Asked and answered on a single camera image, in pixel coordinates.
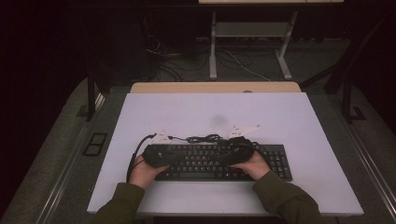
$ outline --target white table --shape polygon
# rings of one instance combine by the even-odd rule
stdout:
[[[302,92],[128,94],[88,211],[95,213],[111,199],[117,183],[125,181],[132,154],[146,135],[166,132],[185,138],[217,133],[227,138],[235,125],[261,125],[246,138],[261,144],[285,146],[292,183],[317,201],[320,213],[338,217],[363,214]],[[252,185],[252,182],[157,181],[147,190],[138,215],[268,215],[251,189]]]

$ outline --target keyboard key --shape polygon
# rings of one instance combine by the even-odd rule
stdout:
[[[216,173],[180,173],[180,178],[215,178]]]

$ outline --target sleeve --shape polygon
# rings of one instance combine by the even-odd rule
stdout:
[[[289,224],[325,223],[315,200],[299,187],[284,182],[273,171],[253,186],[264,209],[285,218]]]
[[[99,209],[92,224],[134,223],[137,208],[145,195],[138,186],[119,183],[113,198]]]

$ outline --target metal frame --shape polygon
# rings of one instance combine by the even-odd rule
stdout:
[[[216,12],[212,12],[212,31],[210,38],[209,72],[210,79],[218,78],[216,67],[216,37],[283,37],[279,50],[275,51],[277,62],[286,80],[291,80],[291,73],[285,61],[285,52],[290,42],[291,33],[298,12],[291,13],[288,22],[216,22]]]

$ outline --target black keyboard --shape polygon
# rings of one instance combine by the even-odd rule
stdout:
[[[291,171],[283,145],[255,145],[270,168],[285,181],[291,181]],[[166,181],[249,181],[241,169],[221,166],[218,155],[233,153],[230,147],[217,145],[168,145],[180,156],[156,180]]]

